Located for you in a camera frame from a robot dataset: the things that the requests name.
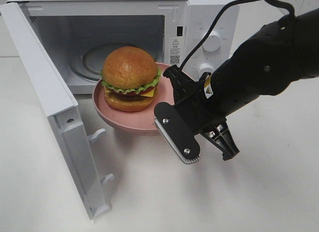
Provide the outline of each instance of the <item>cheese slice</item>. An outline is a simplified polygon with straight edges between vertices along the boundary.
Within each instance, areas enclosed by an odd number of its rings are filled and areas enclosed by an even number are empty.
[[[109,89],[107,89],[107,88],[105,88],[105,92],[106,93],[111,93],[111,91]],[[155,92],[155,87],[152,90],[148,91],[147,93],[144,93],[144,94],[141,94],[141,95],[138,95],[138,96],[153,97],[154,96],[154,92]]]

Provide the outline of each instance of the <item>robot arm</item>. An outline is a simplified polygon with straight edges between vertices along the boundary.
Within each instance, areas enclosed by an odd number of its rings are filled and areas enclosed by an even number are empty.
[[[201,134],[229,160],[238,152],[226,116],[260,95],[277,95],[302,78],[319,76],[319,9],[263,26],[212,74],[195,82],[176,65],[164,76],[173,86],[173,106],[159,103],[155,123],[186,164],[199,160]]]

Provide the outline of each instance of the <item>white microwave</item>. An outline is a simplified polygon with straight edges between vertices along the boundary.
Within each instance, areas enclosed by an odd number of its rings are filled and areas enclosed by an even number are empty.
[[[232,0],[9,0],[0,5],[29,79],[93,218],[109,209],[92,156],[105,130],[87,135],[73,94],[91,94],[105,57],[124,45],[181,64]],[[229,57],[239,7],[228,9],[184,67],[194,79]]]

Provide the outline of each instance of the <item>hamburger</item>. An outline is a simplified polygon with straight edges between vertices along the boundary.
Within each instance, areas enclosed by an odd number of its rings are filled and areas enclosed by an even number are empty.
[[[144,50],[125,46],[108,55],[102,69],[104,99],[113,109],[142,111],[158,94],[160,70]]]

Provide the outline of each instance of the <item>sesame-free bun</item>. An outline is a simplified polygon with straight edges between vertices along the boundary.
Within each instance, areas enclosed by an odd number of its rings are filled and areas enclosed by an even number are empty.
[[[144,96],[123,96],[112,92],[106,92],[104,86],[104,99],[113,109],[127,112],[142,111],[147,108],[156,98],[158,88],[155,88],[153,97]]]
[[[151,83],[158,73],[158,68],[146,51],[125,46],[108,55],[102,73],[104,79],[112,86],[134,89]]]

